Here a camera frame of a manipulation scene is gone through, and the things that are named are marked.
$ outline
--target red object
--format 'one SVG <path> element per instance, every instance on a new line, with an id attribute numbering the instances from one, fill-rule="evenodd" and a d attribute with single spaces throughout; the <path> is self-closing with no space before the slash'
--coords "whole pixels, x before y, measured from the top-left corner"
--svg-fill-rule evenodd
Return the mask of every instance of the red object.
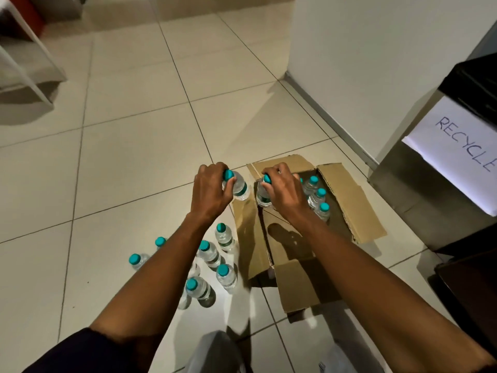
<path id="1" fill-rule="evenodd" d="M 34 31 L 36 36 L 40 36 L 43 28 L 45 27 L 45 21 L 41 18 L 38 11 L 34 8 L 33 4 L 29 0 L 10 0 L 12 4 L 21 13 L 22 18 L 27 22 L 31 30 Z"/>

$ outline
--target white wall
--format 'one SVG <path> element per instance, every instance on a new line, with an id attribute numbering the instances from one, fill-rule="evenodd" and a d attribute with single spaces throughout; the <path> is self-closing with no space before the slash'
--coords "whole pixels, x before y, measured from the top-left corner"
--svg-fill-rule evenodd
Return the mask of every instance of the white wall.
<path id="1" fill-rule="evenodd" d="M 497 20 L 497 0 L 296 0 L 288 70 L 378 162 Z"/>

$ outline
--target forearm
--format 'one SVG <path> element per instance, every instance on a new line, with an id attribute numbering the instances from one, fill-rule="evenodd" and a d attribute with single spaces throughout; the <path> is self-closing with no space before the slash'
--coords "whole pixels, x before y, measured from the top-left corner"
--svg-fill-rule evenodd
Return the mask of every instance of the forearm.
<path id="1" fill-rule="evenodd" d="M 176 311 L 188 271 L 208 226 L 208 222 L 188 214 L 167 243 L 109 302 L 91 328 L 118 343 L 154 337 L 158 345 Z"/>
<path id="2" fill-rule="evenodd" d="M 458 327 L 313 212 L 292 220 L 394 371 L 474 371 L 493 361 Z"/>

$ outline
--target white chair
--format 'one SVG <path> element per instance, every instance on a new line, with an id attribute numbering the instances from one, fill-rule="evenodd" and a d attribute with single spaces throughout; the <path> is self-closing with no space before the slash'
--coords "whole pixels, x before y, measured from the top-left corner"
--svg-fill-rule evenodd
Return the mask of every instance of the white chair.
<path id="1" fill-rule="evenodd" d="M 22 18 L 21 13 L 10 2 L 10 0 L 0 0 L 0 14 L 2 14 L 4 11 L 8 11 L 14 17 L 16 22 L 26 32 L 28 37 L 31 38 L 31 40 L 40 47 L 40 49 L 47 57 L 48 61 L 57 69 L 57 71 L 61 74 L 62 78 L 64 78 L 64 80 L 67 80 L 64 70 L 55 63 L 53 56 L 50 55 L 50 52 L 48 52 L 47 48 L 43 45 L 43 43 L 41 43 L 41 41 L 33 32 L 33 30 L 31 30 L 29 25 L 26 23 L 24 18 Z M 36 95 L 40 97 L 40 99 L 43 102 L 45 102 L 47 105 L 51 107 L 54 106 L 53 103 L 45 96 L 45 94 L 43 94 L 40 88 L 34 83 L 34 81 L 31 78 L 29 78 L 26 71 L 15 62 L 15 60 L 9 55 L 9 53 L 5 49 L 3 49 L 2 46 L 0 46 L 0 56 L 3 57 L 5 61 L 17 71 L 17 73 L 21 77 L 22 82 L 24 82 L 26 86 L 30 87 L 34 91 L 34 93 L 36 93 Z"/>

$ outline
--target paper sign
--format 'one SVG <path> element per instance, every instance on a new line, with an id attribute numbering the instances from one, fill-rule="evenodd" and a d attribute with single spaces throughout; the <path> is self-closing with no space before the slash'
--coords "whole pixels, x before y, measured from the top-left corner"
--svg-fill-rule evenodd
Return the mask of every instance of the paper sign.
<path id="1" fill-rule="evenodd" d="M 402 139 L 485 213 L 497 215 L 497 130 L 442 98 Z"/>

